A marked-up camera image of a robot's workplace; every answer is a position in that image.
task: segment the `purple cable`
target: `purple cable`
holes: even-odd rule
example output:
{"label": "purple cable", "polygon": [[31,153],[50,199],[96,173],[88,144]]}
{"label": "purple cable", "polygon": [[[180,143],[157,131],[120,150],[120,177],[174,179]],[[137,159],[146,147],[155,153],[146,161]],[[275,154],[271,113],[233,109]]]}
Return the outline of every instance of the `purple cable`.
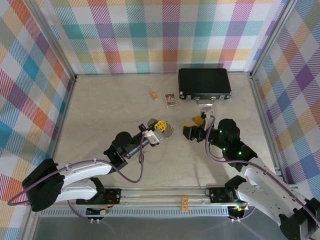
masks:
{"label": "purple cable", "polygon": [[[71,211],[72,211],[75,215],[77,215],[77,216],[78,216],[79,218],[81,218],[81,219],[84,219],[84,220],[87,220],[87,221],[90,221],[90,222],[91,222],[91,219],[89,219],[89,218],[87,218],[87,217],[82,216],[81,214],[79,214],[79,213],[74,209],[74,207],[71,205],[71,202],[70,202],[69,200],[67,200],[67,202],[68,202],[69,208],[71,209]],[[99,223],[103,223],[103,224],[107,225],[108,228],[110,228],[110,230],[111,230],[111,232],[113,233],[113,235],[116,236],[116,233],[115,233],[113,227],[112,227],[109,223],[103,221],[103,219],[99,220]]]}
{"label": "purple cable", "polygon": [[[116,168],[112,163],[106,161],[106,160],[96,160],[96,163],[104,163],[104,164],[108,164],[110,165],[117,173],[119,173],[121,175],[121,177],[123,177],[124,179],[126,179],[127,181],[136,184],[138,182],[141,181],[142,177],[143,177],[143,173],[144,173],[144,160],[145,160],[145,156],[142,153],[142,148],[143,148],[143,140],[144,140],[144,135],[142,135],[141,141],[140,141],[140,156],[139,156],[139,163],[141,164],[141,173],[140,173],[140,177],[138,178],[138,180],[131,180],[130,178],[126,177],[122,172],[120,172],[120,170],[118,168]],[[91,163],[94,160],[85,160],[85,161],[79,161],[73,164],[70,164],[69,167],[75,167],[77,165],[80,165],[82,163]],[[48,175],[42,177],[41,179],[39,179],[38,181],[36,181],[35,183],[31,184],[30,186],[28,186],[26,189],[24,189],[23,191],[21,191],[20,193],[18,193],[17,195],[15,195],[13,198],[11,198],[8,201],[8,205],[9,206],[17,206],[17,205],[21,205],[21,204],[28,204],[29,201],[20,201],[20,202],[13,202],[14,200],[16,200],[17,198],[19,198],[20,196],[22,196],[23,194],[25,194],[26,192],[28,192],[30,189],[34,188],[35,186],[37,186],[39,183],[42,183],[44,180],[46,180],[47,178],[50,178],[51,176],[58,174],[64,170],[66,170],[67,167],[63,167],[59,170],[56,170],[52,173],[49,173]]]}
{"label": "purple cable", "polygon": [[[215,117],[213,117],[212,123],[209,126],[209,129],[206,133],[206,137],[205,137],[205,152],[208,155],[208,157],[219,164],[247,164],[247,165],[251,165],[254,166],[255,168],[261,170],[261,171],[265,171],[265,169],[253,162],[250,161],[244,161],[244,160],[231,160],[231,161],[220,161],[220,160],[216,160],[214,159],[211,155],[210,155],[210,151],[209,151],[209,135],[211,132],[211,129],[213,128],[214,124],[215,124]],[[274,180],[286,193],[288,193],[290,195],[290,197],[292,197],[292,199],[294,199],[298,204],[300,204],[302,206],[302,208],[312,217],[312,219],[315,221],[315,223],[320,227],[320,221],[316,218],[316,216],[309,210],[309,208],[307,208],[299,199],[296,198],[296,196],[290,191],[288,190],[276,177],[274,177],[272,174],[270,174],[269,172],[266,172],[266,174],[272,179]]]}

